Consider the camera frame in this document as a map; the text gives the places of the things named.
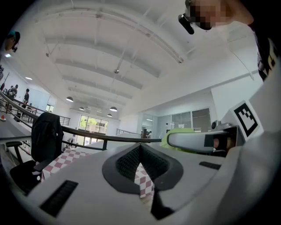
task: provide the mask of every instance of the chair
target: chair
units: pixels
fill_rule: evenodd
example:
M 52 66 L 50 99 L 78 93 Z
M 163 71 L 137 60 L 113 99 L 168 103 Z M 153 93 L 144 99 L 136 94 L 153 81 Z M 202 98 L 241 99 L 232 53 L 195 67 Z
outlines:
M 14 147 L 20 164 L 10 170 L 16 185 L 28 194 L 40 180 L 42 170 L 61 154 L 63 132 L 59 123 L 59 116 L 42 113 L 32 127 L 31 157 L 34 160 L 23 163 L 18 151 L 21 142 L 7 142 L 7 147 Z

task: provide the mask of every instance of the ceiling light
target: ceiling light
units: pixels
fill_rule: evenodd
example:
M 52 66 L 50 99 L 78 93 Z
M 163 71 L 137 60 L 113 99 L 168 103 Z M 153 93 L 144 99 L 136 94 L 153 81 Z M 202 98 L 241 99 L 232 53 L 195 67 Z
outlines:
M 117 112 L 117 108 L 113 106 L 110 108 L 110 111 Z
M 68 96 L 68 97 L 66 98 L 66 100 L 69 101 L 69 102 L 74 102 L 74 101 L 73 101 L 73 97 L 70 97 L 70 96 Z

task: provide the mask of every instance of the checkered tablecloth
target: checkered tablecloth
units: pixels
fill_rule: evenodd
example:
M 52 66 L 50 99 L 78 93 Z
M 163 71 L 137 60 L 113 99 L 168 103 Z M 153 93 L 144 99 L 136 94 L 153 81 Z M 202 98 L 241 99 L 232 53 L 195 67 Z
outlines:
M 42 170 L 42 181 L 58 172 L 63 167 L 71 164 L 73 161 L 86 155 L 90 155 L 90 153 L 66 150 Z M 153 183 L 141 163 L 136 171 L 135 184 L 140 186 L 140 198 L 151 195 Z

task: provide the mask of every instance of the metal railing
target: metal railing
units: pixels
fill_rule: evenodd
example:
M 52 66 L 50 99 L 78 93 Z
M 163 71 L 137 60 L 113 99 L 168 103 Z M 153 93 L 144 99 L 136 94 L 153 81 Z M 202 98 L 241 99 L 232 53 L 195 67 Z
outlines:
M 23 121 L 25 121 L 26 123 L 33 123 L 33 118 L 31 118 L 30 116 L 26 115 L 25 113 L 23 113 L 23 114 L 21 115 L 22 112 L 21 112 L 19 109 L 14 109 L 13 106 L 12 106 L 12 104 L 9 104 L 9 103 L 3 98 L 3 95 L 5 95 L 5 94 L 1 93 L 0 96 L 1 96 L 2 98 L 0 98 L 0 103 L 2 103 L 2 105 L 4 105 L 4 108 L 6 109 L 6 110 L 5 110 L 6 113 L 11 114 L 11 111 L 12 111 L 14 114 L 20 116 L 21 118 L 24 118 Z M 24 106 L 24 105 L 25 105 L 25 109 L 26 109 L 26 110 L 30 111 L 31 113 L 33 113 L 33 114 L 35 114 L 35 115 L 37 115 L 37 116 L 40 116 L 42 113 L 46 112 L 45 110 L 38 109 L 38 108 L 36 108 L 36 107 L 30 106 L 30 105 L 25 104 L 25 103 L 23 103 L 23 102 L 21 102 L 21 101 L 19 101 L 19 100 L 16 100 L 16 99 L 13 99 L 13 100 L 11 100 L 11 101 L 18 103 L 19 106 Z M 64 116 L 60 116 L 60 123 L 61 123 L 62 126 L 68 126 L 68 125 L 69 125 L 69 121 L 70 121 L 70 118 L 64 117 Z
M 124 130 L 120 130 L 120 129 L 116 130 L 116 135 L 123 134 L 123 133 L 125 133 L 125 134 L 137 134 L 137 133 L 133 133 L 133 132 L 129 132 L 129 131 L 124 131 Z
M 21 113 L 25 114 L 26 116 L 31 117 L 33 120 L 36 120 L 39 116 L 36 114 L 31 113 L 30 111 L 24 109 L 23 107 L 15 104 L 11 99 L 9 99 L 6 95 L 4 95 L 2 92 L 0 92 L 0 96 L 4 99 L 5 102 L 8 103 L 7 106 L 5 106 L 3 103 L 0 102 L 0 106 L 4 107 L 6 109 L 6 113 L 10 112 L 15 118 L 23 122 L 25 125 L 29 126 L 27 123 L 25 123 L 20 117 L 17 115 L 13 114 L 11 110 L 9 109 L 9 104 L 15 107 L 17 110 L 19 110 Z M 87 138 L 95 138 L 95 139 L 100 139 L 103 140 L 103 147 L 102 148 L 95 148 L 95 147 L 89 147 L 89 146 L 83 146 L 83 145 L 78 145 L 70 142 L 65 142 L 63 143 L 78 146 L 81 148 L 87 148 L 87 149 L 95 149 L 95 150 L 106 150 L 107 149 L 107 142 L 108 141 L 113 141 L 113 142 L 136 142 L 136 143 L 152 143 L 152 142 L 161 142 L 161 139 L 141 139 L 141 138 L 122 138 L 122 137 L 116 137 L 116 136 L 107 136 L 104 134 L 97 134 L 97 133 L 89 133 L 85 131 L 79 131 L 76 129 L 72 129 L 69 127 L 62 126 L 62 130 L 66 133 L 69 134 L 74 134 L 82 137 L 87 137 Z

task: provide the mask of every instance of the ceiling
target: ceiling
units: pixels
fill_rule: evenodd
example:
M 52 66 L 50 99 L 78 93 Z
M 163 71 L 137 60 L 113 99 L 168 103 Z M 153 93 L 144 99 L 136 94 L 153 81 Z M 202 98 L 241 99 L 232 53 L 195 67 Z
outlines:
M 190 36 L 177 21 L 183 12 L 182 0 L 41 0 L 16 25 L 21 41 L 8 60 L 64 102 L 120 112 L 204 46 L 250 34 L 232 24 Z

